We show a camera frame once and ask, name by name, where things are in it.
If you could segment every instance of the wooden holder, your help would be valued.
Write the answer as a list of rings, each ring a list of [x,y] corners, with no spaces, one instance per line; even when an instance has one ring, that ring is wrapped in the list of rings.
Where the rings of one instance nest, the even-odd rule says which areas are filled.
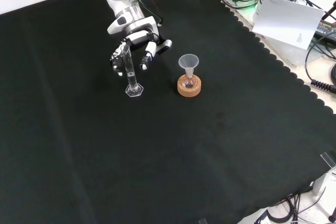
[[[201,86],[202,86],[202,82],[200,80],[200,78],[196,75],[194,75],[194,77],[197,80],[197,85],[195,87],[193,87],[192,89],[188,89],[182,86],[182,80],[183,77],[185,75],[182,75],[179,80],[177,81],[177,90],[178,92],[184,96],[184,97],[195,97],[199,94],[199,92],[201,91]]]

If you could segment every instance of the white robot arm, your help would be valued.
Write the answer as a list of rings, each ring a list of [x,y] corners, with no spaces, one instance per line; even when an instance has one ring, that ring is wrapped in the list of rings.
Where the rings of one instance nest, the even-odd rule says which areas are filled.
[[[120,52],[125,44],[132,47],[148,41],[140,64],[140,68],[146,70],[152,58],[168,50],[172,42],[161,38],[154,17],[145,17],[137,0],[107,0],[107,2],[116,16],[116,20],[108,28],[108,33],[115,34],[121,31],[126,33],[125,39],[111,57],[110,63],[113,70],[119,76],[123,75]]]

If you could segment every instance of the hexagonal cylinder base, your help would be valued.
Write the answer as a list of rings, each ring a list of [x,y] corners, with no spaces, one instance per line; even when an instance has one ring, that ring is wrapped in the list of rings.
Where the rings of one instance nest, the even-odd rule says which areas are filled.
[[[128,94],[129,97],[139,97],[139,96],[141,96],[142,91],[143,91],[143,87],[140,84],[138,84],[138,89],[135,90],[135,91],[132,91],[130,89],[130,86],[128,85],[126,90],[125,90],[125,93]]]

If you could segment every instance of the white paper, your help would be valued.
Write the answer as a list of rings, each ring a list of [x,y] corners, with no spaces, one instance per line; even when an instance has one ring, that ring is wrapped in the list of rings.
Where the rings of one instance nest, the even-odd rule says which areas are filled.
[[[286,0],[261,0],[253,32],[307,49],[324,11]]]

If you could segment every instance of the black tablecloth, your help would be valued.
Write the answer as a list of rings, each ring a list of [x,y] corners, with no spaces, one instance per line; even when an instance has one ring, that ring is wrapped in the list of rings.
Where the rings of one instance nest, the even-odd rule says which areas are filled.
[[[327,170],[336,120],[308,86],[219,0],[154,1],[173,48],[147,72],[133,53],[139,98],[110,69],[106,0],[0,17],[2,223],[237,223]]]

